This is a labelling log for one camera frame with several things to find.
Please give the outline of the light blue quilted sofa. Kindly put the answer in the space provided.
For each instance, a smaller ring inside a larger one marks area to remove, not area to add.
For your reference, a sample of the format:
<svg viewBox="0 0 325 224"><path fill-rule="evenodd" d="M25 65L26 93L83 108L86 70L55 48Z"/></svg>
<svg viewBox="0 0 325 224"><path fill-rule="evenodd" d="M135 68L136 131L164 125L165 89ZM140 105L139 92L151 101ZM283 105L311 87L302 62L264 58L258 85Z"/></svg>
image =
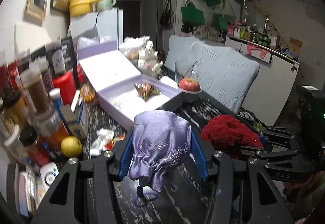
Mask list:
<svg viewBox="0 0 325 224"><path fill-rule="evenodd" d="M259 72L258 62L231 47L211 46L195 37L172 35L164 66L174 70L176 62L193 66L202 90L235 114L239 113Z"/></svg>

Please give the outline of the red fuzzy soft object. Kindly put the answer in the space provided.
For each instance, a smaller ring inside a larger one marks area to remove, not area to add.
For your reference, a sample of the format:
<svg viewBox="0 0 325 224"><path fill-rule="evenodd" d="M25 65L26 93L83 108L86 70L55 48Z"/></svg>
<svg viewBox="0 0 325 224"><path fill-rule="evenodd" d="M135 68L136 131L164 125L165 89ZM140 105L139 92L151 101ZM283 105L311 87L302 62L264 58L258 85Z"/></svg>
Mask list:
<svg viewBox="0 0 325 224"><path fill-rule="evenodd" d="M230 115L218 115L210 119L202 129L201 137L219 150L233 146L263 148L258 135Z"/></svg>

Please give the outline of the clear plastic bag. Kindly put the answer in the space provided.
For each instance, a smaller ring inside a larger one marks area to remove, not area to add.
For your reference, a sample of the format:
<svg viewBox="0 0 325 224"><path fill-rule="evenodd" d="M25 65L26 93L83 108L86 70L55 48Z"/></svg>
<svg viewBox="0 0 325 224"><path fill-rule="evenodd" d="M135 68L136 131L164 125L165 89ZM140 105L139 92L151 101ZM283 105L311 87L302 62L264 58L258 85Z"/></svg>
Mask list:
<svg viewBox="0 0 325 224"><path fill-rule="evenodd" d="M118 47L119 51L131 62L137 61L139 58L139 51L146 47L150 40L149 36L142 37L126 37L124 42Z"/></svg>

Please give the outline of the blue white carton box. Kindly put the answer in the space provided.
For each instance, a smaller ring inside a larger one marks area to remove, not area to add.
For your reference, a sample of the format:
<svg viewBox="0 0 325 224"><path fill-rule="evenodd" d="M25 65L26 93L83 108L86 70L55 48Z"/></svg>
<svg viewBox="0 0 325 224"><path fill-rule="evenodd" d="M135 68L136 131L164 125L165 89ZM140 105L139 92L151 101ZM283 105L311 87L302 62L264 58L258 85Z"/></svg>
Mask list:
<svg viewBox="0 0 325 224"><path fill-rule="evenodd" d="M72 111L69 105L61 106L60 110L72 135L79 139L86 139L88 137L88 110L84 102L76 106L75 111Z"/></svg>

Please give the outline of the white mini fridge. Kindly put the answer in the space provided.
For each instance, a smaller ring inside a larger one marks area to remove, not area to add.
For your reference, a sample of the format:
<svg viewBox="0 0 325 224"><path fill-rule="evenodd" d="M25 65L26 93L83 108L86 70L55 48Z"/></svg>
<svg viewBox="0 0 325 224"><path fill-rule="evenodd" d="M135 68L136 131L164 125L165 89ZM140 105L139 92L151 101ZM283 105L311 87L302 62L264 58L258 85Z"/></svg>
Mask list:
<svg viewBox="0 0 325 224"><path fill-rule="evenodd" d="M113 8L96 13L87 13L71 19L71 38L77 45L80 36L86 38L107 37L121 44L123 37L123 10Z"/></svg>

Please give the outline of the purple satin drawstring pouch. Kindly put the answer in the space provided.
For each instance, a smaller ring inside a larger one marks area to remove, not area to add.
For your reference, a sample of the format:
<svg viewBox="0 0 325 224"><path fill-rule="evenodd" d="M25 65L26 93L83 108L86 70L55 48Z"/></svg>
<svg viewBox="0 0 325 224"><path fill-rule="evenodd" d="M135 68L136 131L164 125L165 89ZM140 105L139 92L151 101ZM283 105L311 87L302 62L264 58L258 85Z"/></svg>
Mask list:
<svg viewBox="0 0 325 224"><path fill-rule="evenodd" d="M153 110L135 116L129 177L160 192L166 174L190 154L191 132L190 123L173 112Z"/></svg>

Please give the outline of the gold patterned pouch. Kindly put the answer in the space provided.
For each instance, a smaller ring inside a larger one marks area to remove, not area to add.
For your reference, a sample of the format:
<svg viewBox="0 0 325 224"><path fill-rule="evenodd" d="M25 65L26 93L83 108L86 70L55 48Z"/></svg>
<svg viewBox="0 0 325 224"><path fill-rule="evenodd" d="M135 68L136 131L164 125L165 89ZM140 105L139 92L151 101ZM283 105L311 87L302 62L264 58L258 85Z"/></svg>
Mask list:
<svg viewBox="0 0 325 224"><path fill-rule="evenodd" d="M138 93L138 96L142 98L144 101L147 101L152 96L161 94L160 90L155 88L150 83L134 83L133 85Z"/></svg>

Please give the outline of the glass cup with straw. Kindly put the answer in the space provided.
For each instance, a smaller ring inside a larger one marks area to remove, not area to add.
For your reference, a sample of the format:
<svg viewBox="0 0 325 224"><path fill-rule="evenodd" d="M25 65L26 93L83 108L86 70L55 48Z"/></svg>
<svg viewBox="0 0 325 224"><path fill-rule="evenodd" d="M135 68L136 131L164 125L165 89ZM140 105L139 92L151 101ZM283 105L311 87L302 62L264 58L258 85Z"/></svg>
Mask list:
<svg viewBox="0 0 325 224"><path fill-rule="evenodd" d="M175 62L175 82L179 83L183 78L191 78L196 62Z"/></svg>

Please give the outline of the orange contents jar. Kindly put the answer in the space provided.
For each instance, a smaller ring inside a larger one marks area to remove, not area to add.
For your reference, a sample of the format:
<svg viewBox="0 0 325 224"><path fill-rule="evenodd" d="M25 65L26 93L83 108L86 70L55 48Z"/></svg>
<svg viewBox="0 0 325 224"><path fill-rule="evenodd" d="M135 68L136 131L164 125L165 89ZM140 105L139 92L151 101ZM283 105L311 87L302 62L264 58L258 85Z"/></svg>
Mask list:
<svg viewBox="0 0 325 224"><path fill-rule="evenodd" d="M61 151L61 142L69 136L58 112L54 109L35 116L36 128L43 140L54 151Z"/></svg>

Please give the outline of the crumpled white tissue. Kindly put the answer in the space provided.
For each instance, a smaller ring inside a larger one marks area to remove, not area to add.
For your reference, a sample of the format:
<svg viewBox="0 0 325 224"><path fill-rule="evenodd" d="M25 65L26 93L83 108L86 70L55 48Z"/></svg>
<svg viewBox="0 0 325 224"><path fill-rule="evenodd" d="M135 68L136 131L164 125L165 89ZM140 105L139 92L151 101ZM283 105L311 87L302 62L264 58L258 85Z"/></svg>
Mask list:
<svg viewBox="0 0 325 224"><path fill-rule="evenodd" d="M114 138L114 131L110 129L101 128L96 131L97 138L93 141L90 146L89 154L92 157L100 155L106 151L105 145L107 145Z"/></svg>

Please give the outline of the wall intercom panel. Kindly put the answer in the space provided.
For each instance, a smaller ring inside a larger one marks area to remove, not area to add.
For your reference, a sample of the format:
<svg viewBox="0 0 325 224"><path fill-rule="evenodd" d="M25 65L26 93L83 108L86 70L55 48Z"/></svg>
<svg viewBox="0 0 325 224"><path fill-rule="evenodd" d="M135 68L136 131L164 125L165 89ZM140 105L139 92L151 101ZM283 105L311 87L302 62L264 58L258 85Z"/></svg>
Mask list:
<svg viewBox="0 0 325 224"><path fill-rule="evenodd" d="M24 10L24 20L28 23L42 26L46 19L47 0L27 0Z"/></svg>

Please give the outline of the brown grain jar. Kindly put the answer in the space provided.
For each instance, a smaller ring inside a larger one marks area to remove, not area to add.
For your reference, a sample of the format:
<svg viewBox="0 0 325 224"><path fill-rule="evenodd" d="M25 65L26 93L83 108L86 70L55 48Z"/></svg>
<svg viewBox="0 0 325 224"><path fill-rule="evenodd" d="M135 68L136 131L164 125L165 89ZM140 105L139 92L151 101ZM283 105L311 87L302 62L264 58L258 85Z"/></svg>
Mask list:
<svg viewBox="0 0 325 224"><path fill-rule="evenodd" d="M51 100L42 80L38 65L32 65L20 74L24 90L32 102L35 114L44 114L51 108Z"/></svg>

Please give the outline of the metal bowl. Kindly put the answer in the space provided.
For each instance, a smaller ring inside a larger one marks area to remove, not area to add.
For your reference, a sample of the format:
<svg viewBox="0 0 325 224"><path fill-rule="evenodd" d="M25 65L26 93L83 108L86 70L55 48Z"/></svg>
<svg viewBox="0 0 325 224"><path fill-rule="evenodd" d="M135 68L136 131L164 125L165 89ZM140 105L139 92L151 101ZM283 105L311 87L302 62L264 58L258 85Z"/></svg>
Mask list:
<svg viewBox="0 0 325 224"><path fill-rule="evenodd" d="M184 102L184 103L192 103L192 102L198 100L200 93L202 92L202 90L188 91L188 90L184 90L181 88L179 88L179 90L182 93L182 102Z"/></svg>

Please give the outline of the white round device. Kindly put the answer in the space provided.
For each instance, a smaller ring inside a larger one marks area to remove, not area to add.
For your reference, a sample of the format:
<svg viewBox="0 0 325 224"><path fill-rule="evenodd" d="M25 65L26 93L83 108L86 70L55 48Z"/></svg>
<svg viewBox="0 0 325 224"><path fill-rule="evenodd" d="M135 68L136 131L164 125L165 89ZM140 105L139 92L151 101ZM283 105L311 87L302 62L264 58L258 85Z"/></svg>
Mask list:
<svg viewBox="0 0 325 224"><path fill-rule="evenodd" d="M55 181L58 174L59 174L59 170L56 163L50 162L42 166L40 168L40 176L44 188L48 189L51 186L51 184Z"/></svg>

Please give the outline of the red plastic canister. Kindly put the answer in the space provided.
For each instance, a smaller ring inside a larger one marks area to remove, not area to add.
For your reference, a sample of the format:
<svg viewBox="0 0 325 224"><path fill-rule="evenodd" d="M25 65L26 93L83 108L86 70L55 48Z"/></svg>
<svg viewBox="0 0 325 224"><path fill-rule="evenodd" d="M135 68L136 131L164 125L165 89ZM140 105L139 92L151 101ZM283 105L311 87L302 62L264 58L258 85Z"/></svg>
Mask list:
<svg viewBox="0 0 325 224"><path fill-rule="evenodd" d="M54 88L60 89L60 95L64 104L71 104L76 93L76 85L71 72L66 72L64 75L53 78L52 83Z"/></svg>

